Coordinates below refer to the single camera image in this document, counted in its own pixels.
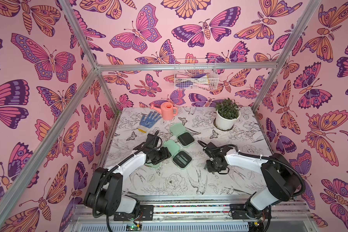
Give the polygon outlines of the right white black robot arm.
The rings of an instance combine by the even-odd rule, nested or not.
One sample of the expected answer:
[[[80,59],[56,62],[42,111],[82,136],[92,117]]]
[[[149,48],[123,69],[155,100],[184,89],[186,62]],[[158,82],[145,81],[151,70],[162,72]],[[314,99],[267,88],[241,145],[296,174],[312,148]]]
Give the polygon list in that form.
[[[231,204],[233,219],[258,221],[269,215],[271,207],[302,195],[306,184],[301,175],[287,162],[283,155],[252,155],[241,152],[236,145],[215,146],[198,141],[209,157],[205,169],[210,173],[227,175],[232,166],[238,166],[263,176],[266,186],[253,193],[244,204]]]

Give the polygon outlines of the green clipper case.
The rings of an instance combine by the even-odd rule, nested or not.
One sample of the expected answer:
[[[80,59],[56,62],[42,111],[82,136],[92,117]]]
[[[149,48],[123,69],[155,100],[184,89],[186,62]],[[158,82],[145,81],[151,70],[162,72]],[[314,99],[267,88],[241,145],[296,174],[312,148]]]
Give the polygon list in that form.
[[[152,169],[159,169],[160,168],[160,163],[158,164],[152,164],[152,163],[145,163],[145,166],[152,168]]]

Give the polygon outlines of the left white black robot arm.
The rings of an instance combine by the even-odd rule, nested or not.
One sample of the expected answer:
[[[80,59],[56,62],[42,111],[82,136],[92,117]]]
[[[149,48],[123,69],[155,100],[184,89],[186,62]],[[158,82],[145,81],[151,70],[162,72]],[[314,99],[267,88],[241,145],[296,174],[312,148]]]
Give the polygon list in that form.
[[[159,131],[148,134],[145,142],[136,146],[133,153],[109,168],[97,168],[84,197],[84,206],[92,209],[94,218],[121,215],[128,220],[138,219],[142,213],[139,200],[123,195],[124,181],[145,164],[157,165],[171,157],[166,147],[157,147]]]

